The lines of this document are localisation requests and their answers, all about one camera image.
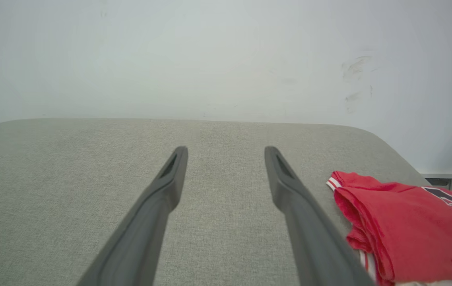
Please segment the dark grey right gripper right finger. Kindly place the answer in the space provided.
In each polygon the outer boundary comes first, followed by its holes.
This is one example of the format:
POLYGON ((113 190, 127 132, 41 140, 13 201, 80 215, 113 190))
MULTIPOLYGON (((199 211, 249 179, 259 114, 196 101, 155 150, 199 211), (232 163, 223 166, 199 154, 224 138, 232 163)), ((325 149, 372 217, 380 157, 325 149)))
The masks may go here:
POLYGON ((264 149, 274 205, 284 214, 302 286, 373 286, 374 282, 320 204, 274 146, 264 149))

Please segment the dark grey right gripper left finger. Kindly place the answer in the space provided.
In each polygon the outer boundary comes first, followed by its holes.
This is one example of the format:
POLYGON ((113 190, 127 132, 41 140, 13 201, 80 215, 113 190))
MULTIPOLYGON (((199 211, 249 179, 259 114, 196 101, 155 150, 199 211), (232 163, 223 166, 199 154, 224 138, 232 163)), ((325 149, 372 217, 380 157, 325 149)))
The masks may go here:
POLYGON ((78 282, 79 286, 151 286, 169 214, 180 202, 188 149, 177 147, 78 282))

